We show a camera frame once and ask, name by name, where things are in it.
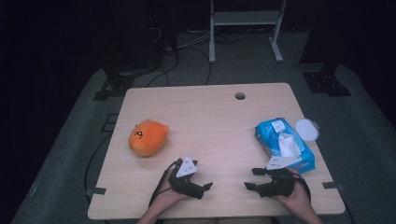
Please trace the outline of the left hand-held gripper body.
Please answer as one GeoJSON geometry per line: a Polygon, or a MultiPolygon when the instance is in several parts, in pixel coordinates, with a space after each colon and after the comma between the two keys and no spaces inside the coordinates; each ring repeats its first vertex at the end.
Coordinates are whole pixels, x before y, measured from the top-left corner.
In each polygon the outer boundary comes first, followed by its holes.
{"type": "Polygon", "coordinates": [[[184,159],[179,158],[176,166],[169,176],[169,183],[172,189],[181,194],[201,200],[204,196],[202,186],[191,181],[191,177],[198,171],[196,165],[193,164],[190,156],[184,159]]]}

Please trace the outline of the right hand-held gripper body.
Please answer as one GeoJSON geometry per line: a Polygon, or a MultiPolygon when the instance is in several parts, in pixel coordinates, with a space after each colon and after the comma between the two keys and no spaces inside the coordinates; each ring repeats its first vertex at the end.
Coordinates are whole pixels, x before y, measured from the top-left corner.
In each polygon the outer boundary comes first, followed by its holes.
{"type": "Polygon", "coordinates": [[[300,176],[289,170],[287,166],[298,160],[295,157],[272,156],[264,167],[271,182],[256,186],[259,195],[261,197],[290,196],[293,192],[294,182],[300,176]]]}

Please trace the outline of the blue wet wipes pack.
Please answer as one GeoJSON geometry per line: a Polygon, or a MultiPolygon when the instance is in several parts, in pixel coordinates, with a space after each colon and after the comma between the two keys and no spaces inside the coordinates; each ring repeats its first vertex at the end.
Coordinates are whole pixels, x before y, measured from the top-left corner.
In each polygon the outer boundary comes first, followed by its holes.
{"type": "Polygon", "coordinates": [[[299,119],[294,126],[291,126],[284,118],[270,119],[258,124],[255,128],[255,137],[270,158],[272,156],[282,157],[278,144],[278,137],[281,133],[293,135],[301,150],[301,156],[295,157],[299,160],[287,167],[297,170],[299,174],[314,170],[316,159],[307,142],[318,139],[317,125],[310,119],[299,119]]]}

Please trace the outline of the orange plush toy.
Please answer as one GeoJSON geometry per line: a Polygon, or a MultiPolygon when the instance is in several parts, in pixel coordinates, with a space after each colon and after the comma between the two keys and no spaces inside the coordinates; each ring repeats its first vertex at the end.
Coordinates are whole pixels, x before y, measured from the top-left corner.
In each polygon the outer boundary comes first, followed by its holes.
{"type": "Polygon", "coordinates": [[[155,120],[146,119],[132,130],[128,145],[139,157],[148,157],[157,153],[165,144],[169,127],[155,120]]]}

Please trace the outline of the person's right hand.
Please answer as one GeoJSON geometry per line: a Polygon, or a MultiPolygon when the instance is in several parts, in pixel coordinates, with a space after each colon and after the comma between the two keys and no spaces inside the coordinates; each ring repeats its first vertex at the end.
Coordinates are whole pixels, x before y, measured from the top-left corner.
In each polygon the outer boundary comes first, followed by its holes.
{"type": "Polygon", "coordinates": [[[293,192],[290,196],[278,195],[274,196],[274,199],[298,218],[307,217],[313,211],[304,186],[298,180],[294,182],[293,192]]]}

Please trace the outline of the person's left hand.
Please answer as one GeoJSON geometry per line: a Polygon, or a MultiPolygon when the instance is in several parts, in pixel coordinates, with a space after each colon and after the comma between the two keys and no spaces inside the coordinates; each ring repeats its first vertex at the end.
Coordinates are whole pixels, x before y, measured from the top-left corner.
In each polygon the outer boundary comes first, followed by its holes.
{"type": "Polygon", "coordinates": [[[171,184],[169,183],[169,176],[172,170],[168,172],[168,174],[161,181],[160,188],[154,195],[154,199],[149,206],[158,216],[163,212],[173,207],[177,203],[188,198],[187,195],[176,192],[172,189],[171,184]]]}

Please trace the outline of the black tape outline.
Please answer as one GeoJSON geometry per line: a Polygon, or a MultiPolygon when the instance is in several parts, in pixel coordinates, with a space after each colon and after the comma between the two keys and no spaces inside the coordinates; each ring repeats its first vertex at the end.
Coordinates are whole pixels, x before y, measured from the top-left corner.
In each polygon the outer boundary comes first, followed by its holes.
{"type": "Polygon", "coordinates": [[[101,128],[102,133],[113,133],[117,124],[119,114],[110,113],[107,115],[106,120],[101,128]]]}

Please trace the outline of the black stand base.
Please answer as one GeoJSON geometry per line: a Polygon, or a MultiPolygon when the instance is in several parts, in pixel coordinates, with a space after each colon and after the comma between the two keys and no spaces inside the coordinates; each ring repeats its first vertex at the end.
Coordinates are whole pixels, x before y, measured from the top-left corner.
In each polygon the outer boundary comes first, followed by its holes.
{"type": "Polygon", "coordinates": [[[313,93],[326,93],[330,97],[350,96],[348,88],[335,76],[338,63],[325,63],[318,71],[303,72],[304,80],[313,93]]]}
{"type": "Polygon", "coordinates": [[[134,81],[144,75],[148,75],[157,69],[156,66],[151,66],[146,69],[126,69],[119,70],[115,66],[108,66],[104,68],[106,80],[102,88],[93,96],[94,101],[105,101],[109,97],[121,97],[132,88],[134,81]]]}

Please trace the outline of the white metal stand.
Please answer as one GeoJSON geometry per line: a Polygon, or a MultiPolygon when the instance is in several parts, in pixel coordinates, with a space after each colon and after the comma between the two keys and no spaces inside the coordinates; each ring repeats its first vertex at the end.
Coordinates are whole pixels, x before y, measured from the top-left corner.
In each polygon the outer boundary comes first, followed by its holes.
{"type": "Polygon", "coordinates": [[[215,28],[221,26],[252,26],[252,25],[274,25],[275,31],[269,37],[269,43],[278,63],[283,62],[277,40],[283,21],[285,8],[288,0],[281,0],[279,10],[268,11],[231,11],[219,12],[214,8],[214,0],[210,3],[209,44],[208,60],[216,61],[215,28]]]}

